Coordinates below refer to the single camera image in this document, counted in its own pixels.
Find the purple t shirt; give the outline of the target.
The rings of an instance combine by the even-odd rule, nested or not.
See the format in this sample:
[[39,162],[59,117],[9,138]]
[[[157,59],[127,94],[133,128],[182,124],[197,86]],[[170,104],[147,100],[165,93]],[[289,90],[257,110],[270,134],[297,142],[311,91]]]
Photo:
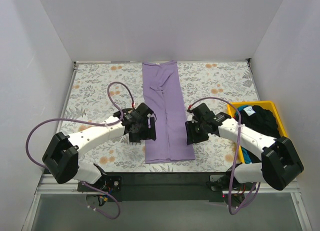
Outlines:
[[145,162],[152,164],[194,160],[193,146],[187,144],[187,117],[178,62],[144,62],[142,89],[145,104],[156,115],[156,140],[145,142]]

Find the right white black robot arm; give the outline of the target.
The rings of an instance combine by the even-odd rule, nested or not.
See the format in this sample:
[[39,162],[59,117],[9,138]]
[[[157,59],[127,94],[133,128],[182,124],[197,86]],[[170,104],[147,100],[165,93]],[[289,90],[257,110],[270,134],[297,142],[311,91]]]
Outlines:
[[272,137],[259,133],[239,122],[230,115],[214,114],[204,103],[197,107],[189,106],[192,119],[185,122],[187,144],[198,144],[216,135],[237,143],[251,152],[255,163],[236,163],[225,175],[214,181],[220,189],[227,185],[237,190],[246,183],[266,183],[275,190],[282,191],[299,174],[304,165],[293,142],[285,137]]

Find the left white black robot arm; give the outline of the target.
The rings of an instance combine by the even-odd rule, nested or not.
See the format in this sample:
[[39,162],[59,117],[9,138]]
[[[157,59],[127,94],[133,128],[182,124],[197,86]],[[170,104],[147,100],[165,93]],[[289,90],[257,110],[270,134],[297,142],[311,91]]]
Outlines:
[[97,164],[82,160],[82,157],[99,145],[124,135],[130,143],[156,140],[156,116],[145,103],[130,109],[115,112],[99,125],[68,135],[56,133],[42,161],[58,184],[74,179],[84,181],[95,191],[106,187],[105,171]]

